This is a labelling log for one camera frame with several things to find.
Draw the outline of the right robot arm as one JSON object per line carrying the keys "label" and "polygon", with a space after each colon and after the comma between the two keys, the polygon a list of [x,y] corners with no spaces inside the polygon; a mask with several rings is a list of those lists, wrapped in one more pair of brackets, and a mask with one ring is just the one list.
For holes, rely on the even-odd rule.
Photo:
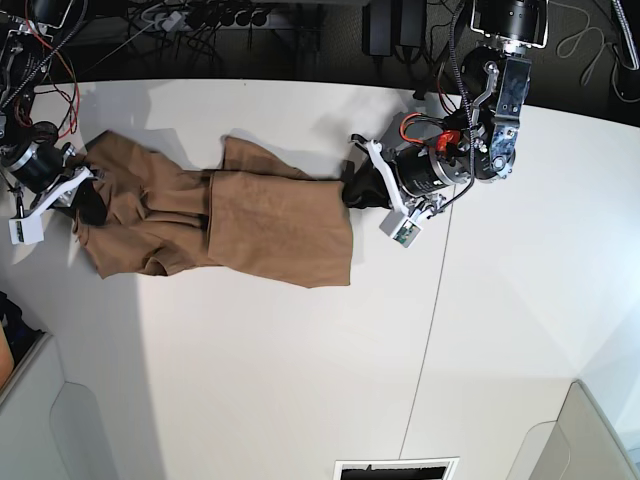
{"label": "right robot arm", "polygon": [[4,1],[1,4],[1,179],[15,201],[13,223],[39,222],[49,210],[101,225],[106,206],[94,189],[100,177],[71,143],[80,94],[74,83],[60,93],[67,104],[58,123],[32,117],[38,86],[58,61],[71,81],[75,69],[63,47],[81,30],[86,1]]}

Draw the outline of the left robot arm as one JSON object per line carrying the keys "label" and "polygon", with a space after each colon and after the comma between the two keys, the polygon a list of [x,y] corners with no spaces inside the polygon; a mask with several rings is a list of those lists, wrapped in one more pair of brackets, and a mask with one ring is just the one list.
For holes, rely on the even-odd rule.
{"label": "left robot arm", "polygon": [[353,209],[382,207],[405,216],[432,218],[451,204],[442,192],[507,178],[516,159],[520,115],[529,92],[527,50],[548,39],[546,1],[461,1],[448,24],[448,41],[435,66],[450,68],[458,106],[438,118],[407,114],[396,149],[354,134],[367,158],[344,171],[343,203]]}

